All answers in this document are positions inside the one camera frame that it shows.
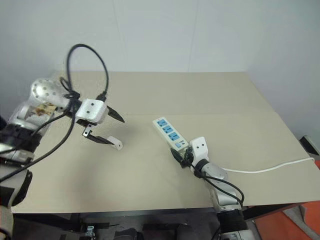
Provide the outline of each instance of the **electrical outlet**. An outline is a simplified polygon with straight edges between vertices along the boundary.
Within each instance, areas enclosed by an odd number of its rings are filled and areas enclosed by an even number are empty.
[[[172,124],[163,116],[152,121],[161,137],[169,146],[179,153],[183,153],[189,146],[188,141],[172,126]]]

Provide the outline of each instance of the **blue outlet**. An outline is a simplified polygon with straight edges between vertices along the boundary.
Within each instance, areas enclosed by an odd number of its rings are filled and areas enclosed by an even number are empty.
[[[172,141],[177,140],[177,139],[180,138],[180,137],[178,136],[178,134],[176,134],[176,132],[173,132],[173,133],[169,134],[168,136],[169,136],[169,138],[170,138]]]
[[[167,125],[167,122],[163,119],[161,119],[160,121],[157,121],[157,123],[159,124],[160,127]]]
[[[171,133],[173,131],[173,129],[170,126],[165,126],[162,129],[166,134]]]

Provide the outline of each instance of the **white wall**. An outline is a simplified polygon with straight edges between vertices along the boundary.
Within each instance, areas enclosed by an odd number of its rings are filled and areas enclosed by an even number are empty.
[[[86,43],[110,71],[248,71],[291,130],[320,146],[319,11],[318,0],[2,0],[0,113]],[[72,69],[101,66],[80,49]]]

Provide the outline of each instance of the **table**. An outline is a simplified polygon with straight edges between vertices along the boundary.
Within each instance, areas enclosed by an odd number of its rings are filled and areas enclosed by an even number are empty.
[[[103,72],[73,72],[74,88],[95,98]],[[15,213],[88,213],[210,208],[201,179],[173,159],[152,120],[165,116],[187,139],[204,136],[209,158],[223,168],[254,171],[307,158],[308,154],[243,72],[111,72],[110,117],[93,130],[112,135],[123,149],[94,143],[76,126],[66,143],[30,168],[33,179]],[[70,120],[51,125],[35,152],[40,156],[65,134]],[[310,160],[258,173],[229,173],[245,206],[320,200],[320,171]]]

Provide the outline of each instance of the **white power strip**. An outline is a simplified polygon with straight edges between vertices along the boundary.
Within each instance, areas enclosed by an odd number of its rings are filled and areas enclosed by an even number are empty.
[[[172,124],[163,116],[152,121],[154,127],[169,146],[180,154],[189,146],[188,141],[172,126]]]

